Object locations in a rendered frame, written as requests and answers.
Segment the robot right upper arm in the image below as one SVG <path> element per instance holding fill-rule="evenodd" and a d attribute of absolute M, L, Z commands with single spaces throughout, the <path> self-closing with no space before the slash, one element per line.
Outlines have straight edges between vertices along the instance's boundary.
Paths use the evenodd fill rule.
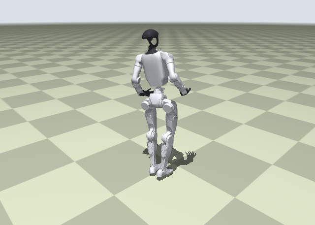
<path fill-rule="evenodd" d="M 171 83 L 178 81 L 175 76 L 175 65 L 174 65 L 174 57 L 172 54 L 167 52 L 162 52 L 162 60 L 165 61 L 167 70 L 169 72 L 168 79 Z"/>

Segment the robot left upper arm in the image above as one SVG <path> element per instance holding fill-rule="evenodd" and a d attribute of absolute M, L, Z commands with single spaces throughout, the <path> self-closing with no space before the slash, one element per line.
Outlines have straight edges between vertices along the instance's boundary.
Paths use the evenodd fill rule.
<path fill-rule="evenodd" d="M 132 79 L 131 79 L 131 82 L 135 83 L 135 84 L 139 84 L 140 80 L 141 80 L 141 77 L 139 77 L 139 74 L 140 74 L 141 69 L 142 69 L 141 57 L 142 57 L 142 54 L 137 55 L 136 58 L 135 58 L 135 65 L 134 65 L 134 69 L 133 69 L 133 76 L 132 76 Z"/>

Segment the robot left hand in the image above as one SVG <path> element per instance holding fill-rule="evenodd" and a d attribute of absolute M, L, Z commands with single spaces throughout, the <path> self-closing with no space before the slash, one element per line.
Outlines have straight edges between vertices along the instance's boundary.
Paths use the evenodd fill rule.
<path fill-rule="evenodd" d="M 154 91 L 149 91 L 151 88 L 149 88 L 147 91 L 144 91 L 143 90 L 143 92 L 144 93 L 140 93 L 139 95 L 140 96 L 150 96 L 150 94 L 153 94 L 154 93 Z"/>

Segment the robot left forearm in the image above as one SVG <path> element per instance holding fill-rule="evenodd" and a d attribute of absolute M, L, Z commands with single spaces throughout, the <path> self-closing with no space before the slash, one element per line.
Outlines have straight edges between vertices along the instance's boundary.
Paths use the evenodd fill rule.
<path fill-rule="evenodd" d="M 142 87 L 141 87 L 140 83 L 139 83 L 139 84 L 132 83 L 132 85 L 133 85 L 133 87 L 135 88 L 135 90 L 137 91 L 137 94 L 138 94 L 138 95 L 139 95 L 140 93 L 144 93 L 144 92 L 142 91 Z M 139 95 L 139 96 L 140 96 L 140 95 Z"/>

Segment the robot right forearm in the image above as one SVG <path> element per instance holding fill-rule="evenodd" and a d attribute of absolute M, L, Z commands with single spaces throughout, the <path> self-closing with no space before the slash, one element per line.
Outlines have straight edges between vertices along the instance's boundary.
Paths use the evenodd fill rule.
<path fill-rule="evenodd" d="M 181 79 L 179 78 L 178 74 L 175 73 L 175 76 L 176 76 L 178 81 L 175 81 L 174 85 L 179 89 L 179 91 L 182 93 L 182 95 L 187 94 L 186 88 L 185 88 L 184 84 L 182 83 Z"/>

